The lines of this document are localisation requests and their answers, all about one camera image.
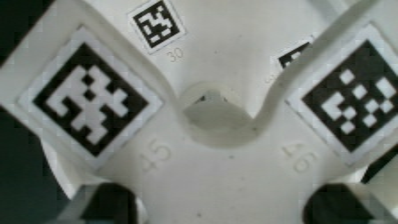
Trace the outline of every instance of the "white surface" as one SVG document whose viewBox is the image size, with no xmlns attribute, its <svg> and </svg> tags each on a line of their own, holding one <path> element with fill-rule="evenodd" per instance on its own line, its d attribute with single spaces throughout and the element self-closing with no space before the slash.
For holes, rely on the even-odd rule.
<svg viewBox="0 0 398 224">
<path fill-rule="evenodd" d="M 332 73 L 338 65 L 345 62 L 345 59 L 348 55 L 354 53 L 355 49 L 362 45 L 362 43 L 370 41 L 371 45 L 375 46 L 375 49 L 382 55 L 382 58 L 391 65 L 391 69 L 394 73 L 398 74 L 398 57 L 393 51 L 393 48 L 389 46 L 387 41 L 382 38 L 382 35 L 371 25 L 368 25 L 361 31 L 357 32 L 355 36 L 352 37 L 350 41 L 346 42 L 345 45 L 341 45 L 341 50 L 334 53 L 332 58 L 327 60 L 325 65 L 318 68 L 318 70 L 313 72 L 313 74 L 307 77 L 306 84 L 299 86 L 297 91 L 291 93 L 291 97 L 288 99 L 288 103 L 291 105 L 293 110 L 304 117 L 304 120 L 307 124 L 311 125 L 314 131 L 320 133 L 320 136 L 325 140 L 325 142 L 330 144 L 330 147 L 336 150 L 336 153 L 341 155 L 341 158 L 346 162 L 348 165 L 352 165 L 361 159 L 370 150 L 377 147 L 380 144 L 382 139 L 391 135 L 393 131 L 398 128 L 398 116 L 393 118 L 393 120 L 387 122 L 377 133 L 371 135 L 371 137 L 366 139 L 364 143 L 361 144 L 359 147 L 355 147 L 354 153 L 350 153 L 350 150 L 346 149 L 346 146 L 343 145 L 338 137 L 334 136 L 323 122 L 320 121 L 320 118 L 314 115 L 313 110 L 309 109 L 302 98 L 306 94 L 309 93 L 311 89 L 314 86 L 320 84 L 323 81 L 323 78 L 329 76 Z M 350 84 L 354 80 L 354 74 L 348 70 L 343 71 L 339 75 L 339 79 L 343 83 Z M 387 79 L 384 78 L 377 82 L 377 88 L 382 94 L 386 95 L 386 99 L 391 98 L 393 94 L 396 93 L 394 87 L 391 86 L 391 83 Z M 325 109 L 325 112 L 330 115 L 330 118 L 336 120 L 341 114 L 346 116 L 345 112 L 339 110 L 338 105 L 341 104 L 345 98 L 341 96 L 341 92 L 336 91 L 334 95 L 330 96 L 329 100 L 325 101 L 322 108 Z M 375 99 L 370 100 L 366 103 L 366 109 L 368 109 L 368 116 L 364 117 L 364 124 L 368 127 L 373 127 L 377 123 L 377 118 L 373 116 L 373 112 L 378 109 L 380 105 L 375 101 Z M 341 126 L 341 130 L 345 133 L 350 133 L 350 131 L 355 129 L 350 119 L 346 123 Z"/>
<path fill-rule="evenodd" d="M 126 141 L 133 138 L 140 127 L 146 125 L 146 122 L 151 119 L 162 107 L 162 100 L 151 88 L 147 88 L 140 77 L 130 70 L 123 61 L 114 56 L 110 49 L 107 48 L 103 43 L 98 41 L 96 36 L 92 35 L 85 27 L 78 28 L 69 38 L 71 38 L 69 42 L 66 46 L 62 46 L 62 49 L 57 53 L 57 57 L 46 65 L 43 74 L 36 78 L 32 85 L 28 86 L 27 91 L 21 95 L 20 104 L 23 106 L 23 109 L 28 111 L 30 115 L 37 119 L 37 121 L 43 122 L 41 125 L 48 126 L 48 129 L 57 132 L 59 138 L 64 139 L 66 142 L 69 142 L 71 144 L 69 147 L 76 151 L 80 156 L 84 157 L 92 168 L 98 169 L 107 163 L 108 157 L 123 148 Z M 105 60 L 105 63 L 108 63 L 108 65 L 112 66 L 112 69 L 115 70 L 124 82 L 131 85 L 131 88 L 135 89 L 135 91 L 139 92 L 139 95 L 144 97 L 147 101 L 147 106 L 137 115 L 139 118 L 128 124 L 126 128 L 121 131 L 121 134 L 117 135 L 115 139 L 110 141 L 103 149 L 103 152 L 98 156 L 92 156 L 84 145 L 69 136 L 69 133 L 60 128 L 53 120 L 48 119 L 46 113 L 41 111 L 41 109 L 34 105 L 34 100 L 43 91 L 43 88 L 48 86 L 50 80 L 53 79 L 59 73 L 59 70 L 68 63 L 69 58 L 73 54 L 76 53 L 82 44 L 87 44 L 87 46 L 94 50 L 96 54 Z M 128 113 L 128 108 L 123 105 L 123 100 L 126 99 L 128 95 L 126 95 L 126 92 L 121 91 L 121 89 L 117 89 L 114 93 L 107 91 L 110 78 L 101 73 L 101 70 L 98 69 L 98 67 L 91 67 L 91 70 L 85 71 L 84 67 L 78 66 L 71 73 L 73 74 L 69 75 L 66 81 L 62 82 L 60 84 L 62 86 L 60 88 L 57 88 L 57 91 L 53 92 L 53 95 L 48 98 L 46 103 L 60 117 L 64 117 L 66 113 L 69 112 L 69 109 L 64 106 L 64 102 L 62 102 L 66 97 L 73 100 L 76 105 L 84 108 L 76 118 L 73 119 L 71 126 L 75 127 L 76 131 L 82 130 L 84 126 L 91 128 L 92 132 L 87 135 L 87 140 L 91 141 L 92 145 L 96 145 L 108 132 L 108 130 L 101 126 L 101 122 L 105 120 L 105 114 L 100 109 L 107 105 L 107 107 L 115 112 L 115 114 L 123 117 L 124 114 Z M 87 73 L 94 73 L 94 75 L 91 74 L 91 77 L 94 78 L 91 90 L 94 91 L 98 97 L 94 98 L 92 101 L 89 101 L 84 97 L 87 86 L 82 82 L 82 78 L 85 77 Z"/>
<path fill-rule="evenodd" d="M 66 2 L 75 1 L 60 2 L 64 6 L 59 5 L 50 15 L 57 14 L 64 18 L 71 13 Z M 302 85 L 307 74 L 325 65 L 370 20 L 387 36 L 393 48 L 398 46 L 398 28 L 391 28 L 396 26 L 389 24 L 394 21 L 396 1 L 368 1 L 352 11 L 355 16 L 345 16 L 314 42 L 311 52 L 302 54 L 300 63 L 290 65 L 281 78 L 272 80 L 275 85 L 270 92 L 270 83 L 265 83 L 272 75 L 270 57 L 311 33 L 322 33 L 329 26 L 309 1 L 300 1 L 299 4 L 293 0 L 245 3 L 236 0 L 172 0 L 188 34 L 153 55 L 146 53 L 139 36 L 130 32 L 126 19 L 126 13 L 144 2 L 91 0 L 91 3 L 128 41 L 89 13 L 94 19 L 84 17 L 91 21 L 85 23 L 101 34 L 105 44 L 142 75 L 165 102 L 98 175 L 135 191 L 151 224 L 300 223 L 302 206 L 313 191 L 329 180 L 370 163 L 389 149 L 384 145 L 393 145 L 396 139 L 393 135 L 386 136 L 377 150 L 366 154 L 357 166 L 348 167 L 284 100 Z M 59 29 L 59 17 L 48 17 L 43 29 L 46 32 L 57 30 L 55 36 L 41 40 L 44 36 L 37 26 L 0 71 L 0 84 L 9 85 L 9 98 L 4 96 L 2 102 L 39 134 L 39 125 L 12 103 L 82 22 L 82 17 L 71 17 L 68 22 L 73 26 Z M 167 60 L 176 58 L 171 59 L 167 53 L 176 48 L 183 51 L 183 58 L 171 62 Z M 34 57 L 37 52 L 44 55 L 43 58 Z M 181 113 L 178 97 L 201 82 L 217 82 L 231 87 L 231 95 L 242 98 L 243 110 L 252 117 L 258 114 L 247 126 L 227 133 L 208 134 L 197 130 Z M 85 168 L 85 162 L 71 151 L 53 144 L 57 141 L 52 138 L 57 136 L 41 134 L 41 137 L 57 146 L 55 150 L 73 167 L 80 165 Z M 66 181 L 60 183 L 68 184 L 71 181 L 75 184 L 78 180 L 71 176 L 82 170 L 73 171 L 64 166 L 64 171 Z"/>
</svg>

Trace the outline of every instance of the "black object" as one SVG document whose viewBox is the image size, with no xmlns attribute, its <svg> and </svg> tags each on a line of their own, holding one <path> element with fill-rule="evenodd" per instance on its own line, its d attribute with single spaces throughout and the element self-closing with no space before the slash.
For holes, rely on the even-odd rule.
<svg viewBox="0 0 398 224">
<path fill-rule="evenodd" d="M 396 154 L 398 154 L 398 145 L 393 147 L 393 149 L 387 151 L 387 153 L 382 155 L 378 160 L 370 165 L 370 168 L 366 170 L 364 177 L 362 177 L 362 180 L 361 180 L 361 182 L 364 184 L 370 182 L 370 180 L 375 177 L 378 171 L 382 170 L 382 168 L 389 164 Z"/>
<path fill-rule="evenodd" d="M 341 111 L 336 117 L 323 108 L 334 98 Z M 370 41 L 355 49 L 302 101 L 354 153 L 398 115 L 396 73 Z"/>
<path fill-rule="evenodd" d="M 279 63 L 283 68 L 290 66 L 290 63 L 293 62 L 297 55 L 302 54 L 306 48 L 309 46 L 309 42 L 304 43 L 281 57 L 279 57 Z"/>
<path fill-rule="evenodd" d="M 362 184 L 327 184 L 318 189 L 302 219 L 306 224 L 398 223 Z"/>
<path fill-rule="evenodd" d="M 163 1 L 158 1 L 133 16 L 133 20 L 146 37 L 147 45 L 155 48 L 179 33 L 176 20 Z"/>
<path fill-rule="evenodd" d="M 96 81 L 91 77 L 89 71 L 92 68 L 96 68 L 101 72 L 101 75 L 108 78 L 110 83 L 107 84 L 107 89 L 103 89 L 101 94 L 107 96 L 115 93 L 115 91 L 121 91 L 126 94 L 126 99 L 123 100 L 121 104 L 128 110 L 126 114 L 119 116 L 117 111 L 108 106 L 108 104 L 100 105 L 100 113 L 105 116 L 103 121 L 100 122 L 103 128 L 107 129 L 107 133 L 103 134 L 103 137 L 98 139 L 98 141 L 92 143 L 87 139 L 89 134 L 94 132 L 92 127 L 84 125 L 80 129 L 73 126 L 73 121 L 82 113 L 85 112 L 85 104 L 78 103 L 75 101 L 75 98 L 71 95 L 59 96 L 62 97 L 62 104 L 68 108 L 66 114 L 59 114 L 57 108 L 48 103 L 50 98 L 57 94 L 57 91 L 64 88 L 69 88 L 68 80 L 73 78 L 73 71 L 75 69 L 82 69 L 87 73 L 84 76 L 82 82 L 87 84 L 87 92 L 84 94 L 87 100 L 91 101 L 96 97 L 96 94 L 91 91 L 91 84 Z M 84 148 L 87 149 L 87 152 L 100 156 L 105 148 L 108 147 L 115 137 L 119 136 L 124 128 L 128 127 L 128 124 L 137 118 L 139 113 L 142 112 L 147 101 L 144 97 L 140 96 L 139 92 L 131 88 L 131 85 L 128 84 L 126 80 L 123 79 L 123 76 L 117 74 L 117 71 L 112 69 L 112 66 L 108 65 L 107 61 L 103 60 L 101 56 L 96 54 L 94 50 L 91 49 L 89 45 L 84 44 L 68 59 L 68 62 L 62 66 L 62 68 L 57 71 L 57 74 L 39 92 L 39 95 L 34 99 L 34 104 L 44 114 L 50 116 L 55 124 L 64 129 L 66 133 L 71 135 L 76 142 L 82 144 Z"/>
<path fill-rule="evenodd" d="M 71 203 L 48 224 L 137 224 L 135 195 L 114 183 L 80 188 Z"/>
</svg>

